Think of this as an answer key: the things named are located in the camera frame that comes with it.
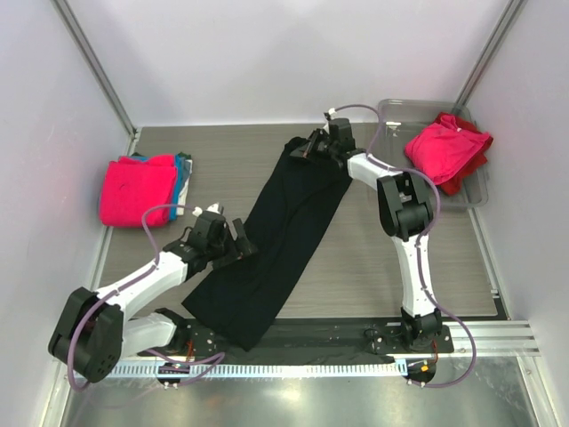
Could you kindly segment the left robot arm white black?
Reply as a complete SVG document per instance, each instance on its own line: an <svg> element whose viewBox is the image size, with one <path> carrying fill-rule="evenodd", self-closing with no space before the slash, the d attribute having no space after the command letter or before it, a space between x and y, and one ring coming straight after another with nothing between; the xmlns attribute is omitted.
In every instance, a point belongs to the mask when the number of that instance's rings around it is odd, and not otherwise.
<svg viewBox="0 0 569 427"><path fill-rule="evenodd" d="M166 291L203 271L242 261L258 251L244 223L228 223L218 212L203 211L180 238L156 252L154 259L117 282L96 291L79 287L66 301L48 344L49 353L76 378L98 383L124 357L154 351L178 355L189 346L188 321L172 310L138 312Z"/></svg>

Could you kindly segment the black t shirt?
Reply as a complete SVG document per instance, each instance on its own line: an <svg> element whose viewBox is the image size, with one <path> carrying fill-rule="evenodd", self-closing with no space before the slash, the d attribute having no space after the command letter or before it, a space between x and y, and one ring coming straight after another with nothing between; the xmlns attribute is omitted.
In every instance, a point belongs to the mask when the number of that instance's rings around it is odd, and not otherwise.
<svg viewBox="0 0 569 427"><path fill-rule="evenodd" d="M243 350L268 331L323 239L352 182L331 159L293 157L289 140L244 222L257 252L212 270L183 300L202 325Z"/></svg>

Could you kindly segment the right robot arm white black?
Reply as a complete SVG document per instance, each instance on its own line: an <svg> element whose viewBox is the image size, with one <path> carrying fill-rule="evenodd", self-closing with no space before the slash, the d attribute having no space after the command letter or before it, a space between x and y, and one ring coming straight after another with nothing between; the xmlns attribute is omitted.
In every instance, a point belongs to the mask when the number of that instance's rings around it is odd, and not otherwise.
<svg viewBox="0 0 569 427"><path fill-rule="evenodd" d="M376 191L380 224L396 248L403 284L398 338L410 351L429 347L441 335L443 321L430 277L429 226L435 211L428 184L417 173L358 149L347 118L329 119L291 157L315 164L329 162Z"/></svg>

